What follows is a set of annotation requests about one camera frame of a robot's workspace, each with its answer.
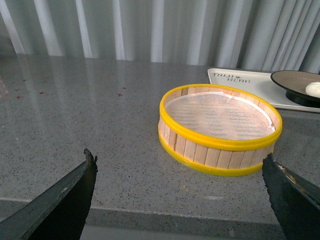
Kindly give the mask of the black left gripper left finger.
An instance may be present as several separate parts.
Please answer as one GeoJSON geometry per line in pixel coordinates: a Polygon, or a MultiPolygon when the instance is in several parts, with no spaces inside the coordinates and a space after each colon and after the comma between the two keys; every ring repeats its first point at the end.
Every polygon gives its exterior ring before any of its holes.
{"type": "Polygon", "coordinates": [[[2,240],[80,239],[98,172],[97,156],[83,153],[83,163],[0,223],[2,240]]]}

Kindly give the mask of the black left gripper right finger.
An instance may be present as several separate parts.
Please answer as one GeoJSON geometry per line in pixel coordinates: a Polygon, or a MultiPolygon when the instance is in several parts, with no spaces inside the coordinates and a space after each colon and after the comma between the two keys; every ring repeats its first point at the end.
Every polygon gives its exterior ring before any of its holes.
{"type": "Polygon", "coordinates": [[[271,208],[287,240],[320,238],[320,188],[274,160],[263,160],[271,208]]]}

